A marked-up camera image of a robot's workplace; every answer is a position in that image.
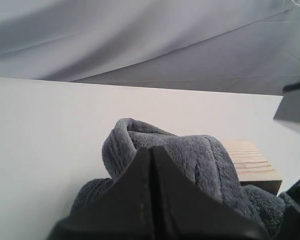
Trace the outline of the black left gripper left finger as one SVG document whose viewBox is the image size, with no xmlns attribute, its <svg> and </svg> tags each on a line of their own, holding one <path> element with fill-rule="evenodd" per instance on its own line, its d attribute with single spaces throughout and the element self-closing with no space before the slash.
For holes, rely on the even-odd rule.
<svg viewBox="0 0 300 240">
<path fill-rule="evenodd" d="M 121 177 L 95 202 L 56 223 L 50 240 L 151 240 L 152 157 L 141 148 Z"/>
</svg>

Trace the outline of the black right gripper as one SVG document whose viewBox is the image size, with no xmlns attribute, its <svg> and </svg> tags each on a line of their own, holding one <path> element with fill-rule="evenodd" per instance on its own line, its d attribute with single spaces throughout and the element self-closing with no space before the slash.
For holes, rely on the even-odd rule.
<svg viewBox="0 0 300 240">
<path fill-rule="evenodd" d="M 277 238 L 300 240 L 300 179 L 280 196 L 287 202 Z"/>
</svg>

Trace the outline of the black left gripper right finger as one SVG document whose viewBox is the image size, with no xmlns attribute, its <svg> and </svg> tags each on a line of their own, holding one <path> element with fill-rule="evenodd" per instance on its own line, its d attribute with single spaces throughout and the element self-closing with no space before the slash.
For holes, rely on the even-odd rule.
<svg viewBox="0 0 300 240">
<path fill-rule="evenodd" d="M 268 239 L 258 224 L 191 182 L 162 146 L 151 148 L 151 183 L 157 240 Z"/>
</svg>

